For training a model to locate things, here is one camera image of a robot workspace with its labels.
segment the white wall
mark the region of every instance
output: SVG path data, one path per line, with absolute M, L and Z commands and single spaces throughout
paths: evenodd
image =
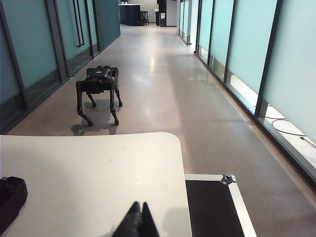
M 155 9 L 158 9 L 157 0 L 128 0 L 128 3 L 141 4 L 141 11 L 148 11 L 149 22 L 156 22 Z
M 167 26 L 177 25 L 177 1 L 167 0 Z

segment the white table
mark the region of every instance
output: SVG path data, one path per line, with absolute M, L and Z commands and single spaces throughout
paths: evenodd
M 1 136 L 1 176 L 24 178 L 26 204 L 3 237 L 109 237 L 147 201 L 161 237 L 191 237 L 180 142 L 164 132 Z

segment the glass wall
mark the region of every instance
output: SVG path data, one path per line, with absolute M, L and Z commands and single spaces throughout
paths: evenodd
M 2 17 L 0 17 L 0 40 L 0 130 L 3 130 L 17 119 L 26 108 L 4 31 Z
M 187 45 L 191 44 L 191 15 L 192 0 L 181 0 L 179 36 Z
M 179 36 L 183 37 L 183 15 L 184 15 L 184 1 L 180 0 L 180 27 L 179 27 Z
M 226 83 L 253 113 L 276 4 L 277 0 L 238 0 L 236 4 Z
M 266 120 L 316 167 L 316 2 L 284 1 L 263 99 Z
M 209 65 L 224 80 L 234 0 L 217 0 L 213 12 Z
M 213 0 L 201 0 L 202 8 L 200 13 L 200 26 L 199 26 L 199 38 L 197 52 L 201 56 L 201 59 L 207 63 L 209 36 L 211 32 L 211 20 Z
M 57 0 L 57 8 L 68 74 L 72 76 L 90 60 L 85 3 L 84 0 Z
M 316 186 L 315 11 L 314 0 L 202 0 L 197 54 Z
M 198 0 L 192 0 L 192 11 L 191 11 L 191 33 L 190 41 L 191 48 L 195 51 L 197 41 L 197 26 L 198 26 Z
M 98 47 L 98 39 L 97 39 L 97 31 L 96 31 L 96 25 L 95 25 L 95 14 L 94 14 L 94 7 L 93 7 L 93 1 L 87 0 L 87 9 L 88 9 L 88 16 L 89 16 L 89 25 L 91 30 L 91 45 L 92 45 L 92 53 L 93 56 L 96 56 L 100 53 L 99 47 Z
M 46 1 L 3 0 L 2 5 L 26 97 L 33 105 L 61 83 Z

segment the frosted glass panel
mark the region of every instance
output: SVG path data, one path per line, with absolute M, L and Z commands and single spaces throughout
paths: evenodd
M 93 12 L 93 3 L 92 0 L 87 0 L 88 4 L 88 14 L 89 14 L 89 22 L 91 28 L 91 38 L 92 38 L 92 45 L 97 43 L 97 33 L 95 30 L 95 21 L 94 21 L 94 12 Z
M 256 93 L 260 88 L 276 4 L 277 0 L 238 0 L 236 5 L 228 69 Z
M 25 110 L 9 43 L 0 17 L 0 130 Z
M 69 75 L 76 73 L 83 65 L 90 60 L 90 41 L 84 0 L 75 1 L 57 0 L 58 16 L 61 25 L 61 33 L 67 58 L 67 69 Z M 79 24 L 79 13 L 82 23 Z
M 211 31 L 213 0 L 202 0 L 201 25 L 199 33 L 199 45 L 208 51 L 209 34 Z
M 214 58 L 211 59 L 210 66 L 221 79 L 224 77 L 233 3 L 234 0 L 218 0 L 214 8 L 210 51 Z
M 183 33 L 188 33 L 189 1 L 184 2 Z
M 184 10 L 184 2 L 182 1 L 180 2 L 180 34 L 182 34 L 182 31 L 183 31 L 183 10 Z
M 198 0 L 192 1 L 192 11 L 191 11 L 191 47 L 196 48 L 196 37 L 197 37 L 197 26 L 198 26 Z
M 60 81 L 45 0 L 3 0 L 6 21 L 30 104 Z
M 264 99 L 316 142 L 316 1 L 283 1 Z

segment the black object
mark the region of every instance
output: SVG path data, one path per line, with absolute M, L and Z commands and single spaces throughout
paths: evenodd
M 166 13 L 166 10 L 167 10 L 166 0 L 157 0 L 157 4 L 159 5 L 159 13 Z
M 221 181 L 186 180 L 194 237 L 244 237 L 229 188 L 236 180 L 230 177 Z
M 112 237 L 159 237 L 147 203 L 141 213 L 139 202 L 134 202 Z
M 155 11 L 156 15 L 156 26 L 159 26 L 159 11 Z
M 119 6 L 120 22 L 128 26 L 141 26 L 140 5 L 122 4 Z
M 141 11 L 140 14 L 141 14 L 142 26 L 149 25 L 148 12 Z
M 23 179 L 0 179 L 0 236 L 19 215 L 27 196 L 28 190 Z
M 167 13 L 159 13 L 159 24 L 160 27 L 167 26 Z
M 100 94 L 105 90 L 110 91 L 110 110 L 114 117 L 115 125 L 119 124 L 118 117 L 114 107 L 114 92 L 118 97 L 118 106 L 122 107 L 123 103 L 119 95 L 119 70 L 109 66 L 98 66 L 96 68 L 87 69 L 87 78 L 76 82 L 77 89 L 77 113 L 80 117 L 88 122 L 88 126 L 92 126 L 93 122 L 83 113 L 82 109 L 82 93 L 86 92 L 92 102 L 92 106 L 96 107 L 96 103 L 91 94 Z

